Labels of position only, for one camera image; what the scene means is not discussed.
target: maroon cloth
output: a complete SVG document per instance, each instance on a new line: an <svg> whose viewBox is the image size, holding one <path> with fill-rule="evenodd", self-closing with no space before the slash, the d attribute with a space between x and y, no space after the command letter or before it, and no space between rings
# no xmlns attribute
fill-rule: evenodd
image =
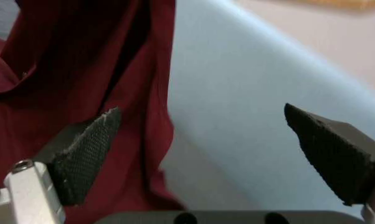
<svg viewBox="0 0 375 224"><path fill-rule="evenodd" d="M67 124L118 106L122 124L68 223L124 210L172 210L158 166L173 137L167 89L174 0L19 0L0 40L0 183Z"/></svg>

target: screw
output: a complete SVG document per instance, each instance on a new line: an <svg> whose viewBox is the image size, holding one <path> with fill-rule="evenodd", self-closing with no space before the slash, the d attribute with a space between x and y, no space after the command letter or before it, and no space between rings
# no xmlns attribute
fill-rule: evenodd
<svg viewBox="0 0 375 224"><path fill-rule="evenodd" d="M17 162L16 164L13 165L12 168L12 174L19 173L25 169L28 169L30 167L34 166L34 162L32 160L22 160Z"/></svg>

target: red shirt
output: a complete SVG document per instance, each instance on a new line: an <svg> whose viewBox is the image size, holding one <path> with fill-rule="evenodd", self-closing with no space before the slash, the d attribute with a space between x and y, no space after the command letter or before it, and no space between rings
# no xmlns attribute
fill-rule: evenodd
<svg viewBox="0 0 375 224"><path fill-rule="evenodd" d="M167 89L174 0L19 0L0 40L0 183L67 124L118 106L121 126L67 223L124 210L181 209L158 166L173 137Z"/></svg>

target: textured grip pad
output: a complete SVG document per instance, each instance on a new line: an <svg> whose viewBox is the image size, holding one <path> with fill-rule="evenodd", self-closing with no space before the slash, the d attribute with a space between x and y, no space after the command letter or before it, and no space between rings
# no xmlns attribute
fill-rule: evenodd
<svg viewBox="0 0 375 224"><path fill-rule="evenodd" d="M365 203L375 186L375 141L348 123L285 106L302 151L345 205Z"/></svg>
<svg viewBox="0 0 375 224"><path fill-rule="evenodd" d="M84 202L120 120L120 111L114 108L94 121L67 126L35 157L47 165L62 205Z"/></svg>

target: white table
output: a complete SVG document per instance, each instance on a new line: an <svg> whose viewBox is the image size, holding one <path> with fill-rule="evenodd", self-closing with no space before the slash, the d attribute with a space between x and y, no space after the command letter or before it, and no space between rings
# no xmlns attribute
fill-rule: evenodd
<svg viewBox="0 0 375 224"><path fill-rule="evenodd" d="M308 163L283 106L375 139L375 87L315 51L232 1L177 1L168 99L177 135L162 167L189 208L359 216Z"/></svg>

